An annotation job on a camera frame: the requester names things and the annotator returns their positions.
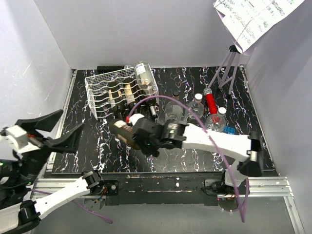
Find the olive green wine bottle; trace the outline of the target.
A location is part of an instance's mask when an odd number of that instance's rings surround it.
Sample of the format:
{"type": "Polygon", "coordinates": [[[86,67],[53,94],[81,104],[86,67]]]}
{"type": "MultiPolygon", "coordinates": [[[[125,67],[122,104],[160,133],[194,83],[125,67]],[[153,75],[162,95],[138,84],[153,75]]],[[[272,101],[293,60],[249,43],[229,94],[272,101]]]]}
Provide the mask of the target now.
{"type": "Polygon", "coordinates": [[[129,126],[125,121],[117,118],[111,120],[109,123],[109,130],[129,147],[135,150],[141,150],[133,139],[133,127],[129,126]]]}

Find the dark wine bottle neck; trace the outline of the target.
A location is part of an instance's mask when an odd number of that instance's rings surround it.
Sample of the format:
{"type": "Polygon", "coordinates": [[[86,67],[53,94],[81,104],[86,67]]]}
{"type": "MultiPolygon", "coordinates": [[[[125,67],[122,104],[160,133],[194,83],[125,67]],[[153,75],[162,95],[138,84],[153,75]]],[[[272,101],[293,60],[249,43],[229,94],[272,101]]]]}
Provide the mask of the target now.
{"type": "Polygon", "coordinates": [[[119,119],[123,119],[125,107],[118,83],[115,81],[109,82],[107,87],[108,87],[109,103],[111,104],[112,111],[116,117],[118,117],[119,119]]]}

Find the dark green wine bottle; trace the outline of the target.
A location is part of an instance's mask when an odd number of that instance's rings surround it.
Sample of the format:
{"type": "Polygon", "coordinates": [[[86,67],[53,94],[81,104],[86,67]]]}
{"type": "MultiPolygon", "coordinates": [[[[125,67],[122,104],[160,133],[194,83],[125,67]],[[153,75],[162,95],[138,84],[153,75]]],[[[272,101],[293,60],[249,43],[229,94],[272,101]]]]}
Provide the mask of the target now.
{"type": "Polygon", "coordinates": [[[138,85],[133,78],[126,78],[123,83],[123,92],[128,109],[126,111],[126,114],[129,114],[131,109],[136,106],[136,104],[140,101],[140,91],[138,85]]]}

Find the clear round glass bottle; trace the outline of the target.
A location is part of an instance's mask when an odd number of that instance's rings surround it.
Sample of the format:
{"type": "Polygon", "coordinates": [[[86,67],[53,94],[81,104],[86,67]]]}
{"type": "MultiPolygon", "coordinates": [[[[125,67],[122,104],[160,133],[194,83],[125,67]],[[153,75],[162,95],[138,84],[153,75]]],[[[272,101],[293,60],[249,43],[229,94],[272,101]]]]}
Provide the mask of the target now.
{"type": "Polygon", "coordinates": [[[158,95],[158,87],[149,63],[139,61],[135,66],[136,81],[141,90],[148,96],[158,95]]]}

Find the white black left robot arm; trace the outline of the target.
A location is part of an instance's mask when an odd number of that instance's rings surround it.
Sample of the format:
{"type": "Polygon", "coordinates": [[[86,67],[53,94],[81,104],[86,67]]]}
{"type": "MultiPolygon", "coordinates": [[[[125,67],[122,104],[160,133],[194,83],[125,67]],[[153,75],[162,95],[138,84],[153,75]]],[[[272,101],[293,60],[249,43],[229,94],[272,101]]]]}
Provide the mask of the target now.
{"type": "Polygon", "coordinates": [[[81,123],[60,138],[41,134],[51,132],[63,115],[56,110],[33,119],[19,119],[0,131],[0,139],[12,149],[15,160],[0,161],[0,232],[23,234],[39,225],[51,212],[84,195],[99,195],[104,181],[97,171],[82,173],[74,182],[41,198],[26,200],[51,153],[74,153],[84,125],[81,123]]]}

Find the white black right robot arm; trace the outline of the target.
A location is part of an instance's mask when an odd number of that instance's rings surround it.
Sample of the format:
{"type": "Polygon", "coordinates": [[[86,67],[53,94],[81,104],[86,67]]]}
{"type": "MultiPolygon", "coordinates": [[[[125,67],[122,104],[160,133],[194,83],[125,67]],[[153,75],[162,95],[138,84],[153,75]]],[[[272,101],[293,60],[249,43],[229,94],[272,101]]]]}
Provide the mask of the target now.
{"type": "Polygon", "coordinates": [[[130,117],[133,139],[146,156],[158,156],[159,149],[196,149],[234,159],[226,169],[220,187],[227,194],[233,193],[248,177],[263,175],[263,143],[260,135],[231,135],[205,130],[194,124],[169,120],[159,124],[141,115],[130,117]]]}

